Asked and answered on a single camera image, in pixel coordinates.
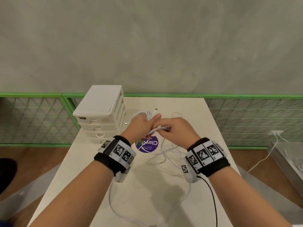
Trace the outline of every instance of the metal mesh panel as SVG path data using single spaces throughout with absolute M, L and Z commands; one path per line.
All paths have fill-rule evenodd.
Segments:
M 79 103 L 83 98 L 70 98 L 71 102 L 74 104 L 75 108 L 78 107 Z
M 227 145 L 267 146 L 275 141 L 271 130 L 283 130 L 288 141 L 303 141 L 303 100 L 205 100 Z
M 70 144 L 78 131 L 59 98 L 0 98 L 0 143 Z

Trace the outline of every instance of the round purple sticker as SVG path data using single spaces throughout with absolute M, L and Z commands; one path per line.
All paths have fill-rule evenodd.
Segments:
M 147 139 L 144 139 L 144 142 L 138 142 L 136 144 L 136 147 L 139 151 L 143 153 L 153 152 L 157 149 L 159 144 L 159 141 L 156 136 L 152 136 L 151 139 L 148 141 Z

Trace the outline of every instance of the white table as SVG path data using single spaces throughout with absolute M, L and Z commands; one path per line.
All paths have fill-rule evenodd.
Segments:
M 135 112 L 153 111 L 155 108 L 158 108 L 162 117 L 172 117 L 174 112 L 182 114 L 183 118 L 188 120 L 201 137 L 208 137 L 219 143 L 226 151 L 231 166 L 238 172 L 203 98 L 125 97 L 124 101 L 127 113 L 126 121 Z M 153 153 L 160 153 L 163 138 L 158 133 L 155 135 L 159 140 L 159 146 Z M 171 146 L 172 143 L 166 140 L 163 149 Z M 84 132 L 80 130 L 30 223 L 93 160 L 99 147 L 100 144 L 88 143 Z M 172 176 L 172 174 L 183 175 L 183 172 L 169 161 L 160 165 L 147 165 L 146 162 L 153 156 L 149 153 L 139 152 L 135 145 L 132 148 L 137 151 L 137 156 L 125 181 L 113 184 L 111 196 L 113 207 L 119 214 L 139 220 L 147 225 L 163 223 L 171 207 L 188 193 L 190 184 L 182 177 Z M 218 225 L 232 226 L 216 195 L 215 200 Z M 176 206 L 168 224 L 173 227 L 215 226 L 213 198 L 204 181 L 200 180 L 191 184 L 190 194 L 181 205 Z M 91 226 L 130 227 L 137 225 L 117 217 L 112 212 L 108 203 L 108 195 L 106 195 Z

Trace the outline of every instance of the wristband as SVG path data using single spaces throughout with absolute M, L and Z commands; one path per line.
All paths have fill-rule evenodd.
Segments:
M 115 136 L 107 140 L 98 150 L 94 160 L 99 161 L 111 169 L 116 176 L 118 172 L 127 173 L 136 156 L 129 141 L 122 136 Z
M 208 138 L 202 138 L 187 149 L 186 160 L 195 172 L 206 177 L 230 166 L 223 149 Z

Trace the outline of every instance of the brown floor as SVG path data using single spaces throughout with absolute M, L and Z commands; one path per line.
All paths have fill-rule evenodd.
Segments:
M 18 172 L 11 185 L 3 192 L 6 198 L 39 176 L 60 164 L 68 148 L 17 148 L 0 147 L 0 158 L 13 158 L 18 163 Z M 231 150 L 234 161 L 244 170 L 249 170 L 259 160 L 266 157 L 266 151 Z M 257 179 L 303 208 L 303 199 L 286 178 L 272 158 L 261 162 L 251 171 Z M 14 215 L 9 221 L 14 227 L 26 227 L 43 196 Z
M 235 163 L 246 171 L 268 154 L 265 150 L 230 150 L 230 153 Z M 303 209 L 303 198 L 271 157 L 260 162 L 250 173 Z

